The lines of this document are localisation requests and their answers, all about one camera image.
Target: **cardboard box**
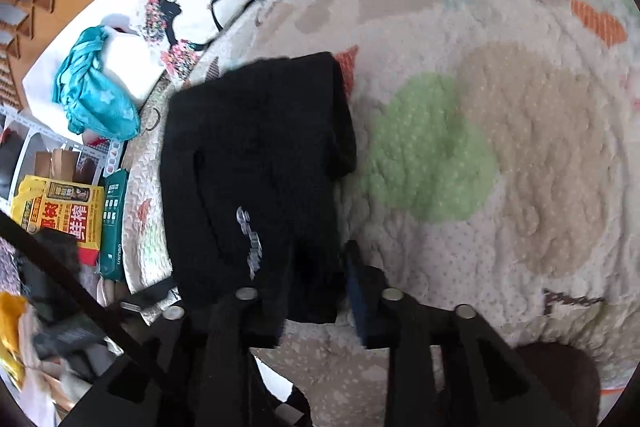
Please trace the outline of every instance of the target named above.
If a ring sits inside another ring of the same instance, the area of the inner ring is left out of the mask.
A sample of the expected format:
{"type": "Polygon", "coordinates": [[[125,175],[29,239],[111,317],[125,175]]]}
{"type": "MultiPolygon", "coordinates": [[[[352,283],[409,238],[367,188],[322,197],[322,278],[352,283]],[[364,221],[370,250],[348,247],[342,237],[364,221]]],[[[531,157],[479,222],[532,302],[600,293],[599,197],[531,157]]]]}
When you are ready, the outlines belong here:
{"type": "Polygon", "coordinates": [[[60,182],[73,182],[79,155],[79,152],[63,149],[38,151],[34,175],[60,182]]]}

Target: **quilted fabric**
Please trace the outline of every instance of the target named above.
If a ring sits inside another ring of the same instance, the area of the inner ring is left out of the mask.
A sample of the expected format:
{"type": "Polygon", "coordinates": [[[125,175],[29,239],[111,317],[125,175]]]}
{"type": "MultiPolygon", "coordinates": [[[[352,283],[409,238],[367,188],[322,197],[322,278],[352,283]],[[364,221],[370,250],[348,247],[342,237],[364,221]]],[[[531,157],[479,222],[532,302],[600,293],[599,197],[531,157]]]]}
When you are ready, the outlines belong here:
{"type": "MultiPolygon", "coordinates": [[[[266,0],[191,80],[333,52],[358,143],[343,239],[420,302],[469,303],[512,345],[571,343],[617,387],[640,360],[639,21],[631,0],[266,0]]],[[[314,425],[382,424],[386,354],[348,314],[258,353],[314,425]]]]}
{"type": "MultiPolygon", "coordinates": [[[[121,166],[129,171],[122,220],[122,265],[129,290],[134,293],[171,274],[166,251],[162,198],[158,173],[166,102],[175,87],[164,74],[140,111],[140,134],[127,144],[121,166]]],[[[151,323],[177,300],[168,297],[143,318],[151,323]]]]}

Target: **green circle pattern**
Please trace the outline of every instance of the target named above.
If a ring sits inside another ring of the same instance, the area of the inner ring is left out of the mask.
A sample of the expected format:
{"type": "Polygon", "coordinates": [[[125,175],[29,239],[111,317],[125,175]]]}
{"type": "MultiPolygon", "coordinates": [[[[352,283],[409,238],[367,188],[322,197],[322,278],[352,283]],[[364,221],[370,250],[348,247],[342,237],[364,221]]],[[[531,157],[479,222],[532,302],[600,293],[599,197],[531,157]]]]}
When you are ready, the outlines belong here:
{"type": "Polygon", "coordinates": [[[378,201],[419,221],[464,221],[494,186],[496,158],[459,109],[456,79],[413,76],[374,122],[364,184],[378,201]]]}

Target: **screw head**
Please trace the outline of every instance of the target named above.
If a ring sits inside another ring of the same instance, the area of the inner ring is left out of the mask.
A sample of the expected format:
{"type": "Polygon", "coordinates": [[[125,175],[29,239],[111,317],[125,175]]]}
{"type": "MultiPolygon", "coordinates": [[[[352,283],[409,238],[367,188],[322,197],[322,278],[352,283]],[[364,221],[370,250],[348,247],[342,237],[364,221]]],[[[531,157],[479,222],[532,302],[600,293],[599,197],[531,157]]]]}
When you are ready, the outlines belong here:
{"type": "Polygon", "coordinates": [[[472,319],[478,314],[476,310],[468,304],[460,304],[460,306],[456,307],[456,315],[461,319],[472,319]]]}
{"type": "Polygon", "coordinates": [[[176,321],[183,315],[184,309],[180,308],[180,306],[169,306],[162,312],[162,317],[166,318],[168,321],[176,321]]]}
{"type": "Polygon", "coordinates": [[[241,301],[252,301],[258,296],[258,290],[255,288],[240,288],[236,290],[236,297],[241,301]]]}
{"type": "Polygon", "coordinates": [[[382,290],[382,298],[385,301],[399,301],[402,297],[404,297],[404,293],[398,288],[385,288],[382,290]]]}

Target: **green box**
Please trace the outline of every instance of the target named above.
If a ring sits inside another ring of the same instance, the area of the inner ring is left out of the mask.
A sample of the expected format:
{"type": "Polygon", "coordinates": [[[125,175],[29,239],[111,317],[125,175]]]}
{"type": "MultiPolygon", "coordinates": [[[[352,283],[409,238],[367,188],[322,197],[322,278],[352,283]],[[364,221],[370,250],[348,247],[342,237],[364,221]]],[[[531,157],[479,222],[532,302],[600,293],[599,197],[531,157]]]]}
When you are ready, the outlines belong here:
{"type": "Polygon", "coordinates": [[[124,169],[115,171],[104,179],[104,211],[102,213],[102,237],[98,270],[105,279],[122,281],[122,218],[124,196],[127,192],[129,173],[124,169]]]}

